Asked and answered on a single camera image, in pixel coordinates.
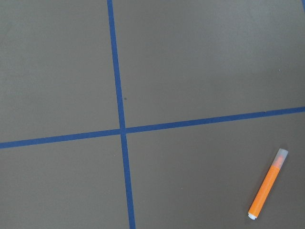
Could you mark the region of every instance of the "gray floor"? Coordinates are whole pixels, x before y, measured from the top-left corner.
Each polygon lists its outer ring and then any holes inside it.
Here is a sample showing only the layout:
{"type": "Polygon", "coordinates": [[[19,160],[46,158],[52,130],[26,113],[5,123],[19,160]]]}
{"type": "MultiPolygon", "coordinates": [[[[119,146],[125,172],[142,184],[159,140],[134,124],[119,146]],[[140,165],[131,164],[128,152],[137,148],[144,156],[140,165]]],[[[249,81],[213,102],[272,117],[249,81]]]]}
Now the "gray floor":
{"type": "MultiPolygon", "coordinates": [[[[301,0],[113,8],[127,127],[305,106],[301,0]]],[[[107,1],[0,1],[0,107],[0,142],[119,128],[107,1]]],[[[305,228],[304,130],[299,113],[128,134],[137,228],[305,228]]],[[[1,229],[128,220],[119,135],[0,150],[1,229]]]]}

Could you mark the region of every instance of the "translucent marker cap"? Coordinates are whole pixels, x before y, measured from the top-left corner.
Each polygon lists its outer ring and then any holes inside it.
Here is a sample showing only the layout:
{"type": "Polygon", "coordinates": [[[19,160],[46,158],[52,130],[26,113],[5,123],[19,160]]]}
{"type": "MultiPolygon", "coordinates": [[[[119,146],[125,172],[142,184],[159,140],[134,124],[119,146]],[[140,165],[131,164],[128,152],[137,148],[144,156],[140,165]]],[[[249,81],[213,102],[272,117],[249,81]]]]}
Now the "translucent marker cap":
{"type": "Polygon", "coordinates": [[[288,151],[285,149],[279,149],[275,159],[272,163],[273,166],[278,167],[279,169],[281,169],[286,157],[287,157],[288,151]]]}

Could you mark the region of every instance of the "blue grid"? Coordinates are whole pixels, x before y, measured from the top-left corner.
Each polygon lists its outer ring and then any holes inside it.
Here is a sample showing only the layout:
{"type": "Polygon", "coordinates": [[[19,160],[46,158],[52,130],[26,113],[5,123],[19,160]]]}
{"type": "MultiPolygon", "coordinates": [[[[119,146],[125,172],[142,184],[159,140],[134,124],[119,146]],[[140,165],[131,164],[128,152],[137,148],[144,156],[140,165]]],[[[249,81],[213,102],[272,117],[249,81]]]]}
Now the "blue grid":
{"type": "MultiPolygon", "coordinates": [[[[304,10],[305,10],[305,0],[302,0],[302,3],[303,3],[304,10]]],[[[124,178],[125,178],[125,189],[126,189],[126,198],[127,198],[129,226],[130,226],[130,229],[135,229],[136,225],[135,225],[133,199],[132,199],[132,184],[131,184],[131,176],[130,176],[129,157],[128,157],[128,144],[127,144],[127,136],[126,136],[127,134],[145,132],[145,131],[179,128],[179,127],[186,127],[186,126],[193,126],[193,125],[205,125],[205,124],[230,122],[230,121],[237,121],[237,120],[244,120],[244,119],[270,117],[270,116],[277,116],[277,115],[296,114],[296,113],[305,112],[305,106],[265,111],[265,112],[254,112],[254,113],[246,113],[246,114],[236,114],[236,115],[188,120],[188,121],[181,121],[181,122],[163,123],[163,124],[156,124],[156,125],[126,127],[112,0],[107,0],[107,6],[108,6],[109,28],[110,28],[111,48],[112,48],[112,61],[113,61],[113,70],[114,70],[114,79],[115,79],[115,88],[116,88],[120,128],[112,129],[112,130],[102,130],[102,131],[95,131],[95,132],[72,134],[72,135],[61,135],[61,136],[20,140],[20,141],[3,142],[3,143],[0,143],[0,149],[72,141],[72,140],[87,139],[87,138],[94,138],[94,137],[120,135],[121,145],[122,145],[122,158],[123,158],[123,167],[124,167],[124,178]]]]}

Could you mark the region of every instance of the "horizontal blue line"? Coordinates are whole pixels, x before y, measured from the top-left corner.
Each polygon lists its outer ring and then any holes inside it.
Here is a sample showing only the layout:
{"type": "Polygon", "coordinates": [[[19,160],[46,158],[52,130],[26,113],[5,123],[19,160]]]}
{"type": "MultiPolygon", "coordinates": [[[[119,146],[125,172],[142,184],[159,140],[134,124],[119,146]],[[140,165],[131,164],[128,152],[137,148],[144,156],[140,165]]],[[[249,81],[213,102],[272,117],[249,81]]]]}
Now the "horizontal blue line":
{"type": "Polygon", "coordinates": [[[120,134],[120,130],[114,129],[114,130],[102,130],[102,131],[87,132],[87,133],[80,133],[80,134],[73,134],[73,135],[35,138],[35,139],[21,140],[21,141],[14,141],[14,142],[3,142],[3,143],[0,143],[0,149],[20,147],[20,146],[40,145],[40,144],[45,144],[45,143],[72,141],[72,140],[78,140],[78,139],[103,137],[103,136],[111,136],[111,135],[119,135],[119,134],[120,134]]]}
{"type": "Polygon", "coordinates": [[[174,123],[163,123],[163,124],[155,124],[155,125],[128,127],[128,128],[126,128],[126,133],[130,134],[130,133],[137,133],[137,132],[144,132],[144,131],[163,130],[163,129],[192,126],[192,125],[204,125],[204,124],[229,122],[229,121],[251,119],[251,118],[261,118],[261,117],[269,117],[269,116],[276,116],[276,115],[287,115],[287,114],[294,114],[294,113],[300,113],[300,112],[305,112],[305,106],[281,109],[281,110],[266,111],[266,112],[255,112],[255,113],[236,114],[236,115],[221,116],[221,117],[214,117],[214,118],[203,118],[203,119],[181,121],[181,122],[174,122],[174,123]]]}
{"type": "MultiPolygon", "coordinates": [[[[212,123],[237,121],[237,120],[243,120],[243,119],[270,117],[270,116],[277,116],[277,115],[288,115],[288,114],[295,114],[295,113],[301,113],[301,112],[305,112],[305,106],[281,109],[281,110],[274,110],[274,111],[266,111],[266,112],[255,112],[255,113],[236,114],[236,115],[221,116],[221,117],[214,117],[214,118],[203,118],[203,119],[174,122],[174,123],[128,127],[128,128],[126,128],[126,133],[131,134],[131,133],[137,133],[137,132],[163,130],[163,129],[178,128],[178,127],[185,127],[185,126],[192,126],[192,125],[204,125],[204,124],[212,124],[212,123]]],[[[29,140],[3,142],[3,143],[0,143],[0,149],[19,147],[19,146],[39,145],[39,144],[53,143],[53,142],[64,142],[64,141],[111,136],[111,135],[120,135],[120,134],[121,134],[120,129],[114,129],[114,130],[103,130],[103,131],[88,132],[88,133],[73,134],[73,135],[43,137],[43,138],[35,138],[35,139],[29,139],[29,140]]]]}

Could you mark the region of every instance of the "highlighter pen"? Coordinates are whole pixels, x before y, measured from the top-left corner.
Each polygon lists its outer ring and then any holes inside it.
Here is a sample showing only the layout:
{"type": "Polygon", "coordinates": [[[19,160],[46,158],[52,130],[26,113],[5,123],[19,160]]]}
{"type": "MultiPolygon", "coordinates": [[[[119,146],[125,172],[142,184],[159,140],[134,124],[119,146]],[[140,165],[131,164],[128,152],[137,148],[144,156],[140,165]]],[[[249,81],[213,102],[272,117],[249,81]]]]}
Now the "highlighter pen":
{"type": "Polygon", "coordinates": [[[249,209],[248,214],[251,219],[255,220],[258,217],[287,154],[288,151],[285,149],[278,150],[275,159],[253,201],[253,204],[249,209]]]}

